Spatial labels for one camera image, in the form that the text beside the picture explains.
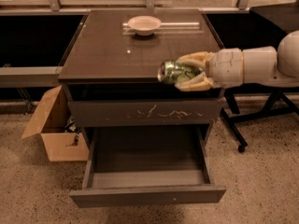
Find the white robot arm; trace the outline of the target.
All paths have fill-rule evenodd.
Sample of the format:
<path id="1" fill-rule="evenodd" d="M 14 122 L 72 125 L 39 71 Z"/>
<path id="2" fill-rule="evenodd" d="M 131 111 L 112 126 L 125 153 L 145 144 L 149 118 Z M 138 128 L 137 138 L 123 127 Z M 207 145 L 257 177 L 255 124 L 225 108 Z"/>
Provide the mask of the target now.
<path id="1" fill-rule="evenodd" d="M 286 35 L 278 48 L 221 49 L 195 52 L 177 59 L 178 63 L 201 68 L 189 81 L 177 82 L 180 91 L 229 89 L 243 84 L 294 88 L 299 86 L 299 31 Z"/>

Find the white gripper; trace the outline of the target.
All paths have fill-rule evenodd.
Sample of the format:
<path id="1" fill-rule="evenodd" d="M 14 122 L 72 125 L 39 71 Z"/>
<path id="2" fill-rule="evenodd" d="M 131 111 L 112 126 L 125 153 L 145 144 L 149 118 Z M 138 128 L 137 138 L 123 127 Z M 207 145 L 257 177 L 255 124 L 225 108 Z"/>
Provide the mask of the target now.
<path id="1" fill-rule="evenodd" d="M 222 86 L 225 89 L 238 87 L 243 83 L 243 52 L 241 49 L 222 49 L 214 52 L 199 51 L 183 55 L 178 63 L 206 70 L 205 72 L 184 82 L 177 82 L 175 87 L 180 91 L 208 91 Z"/>

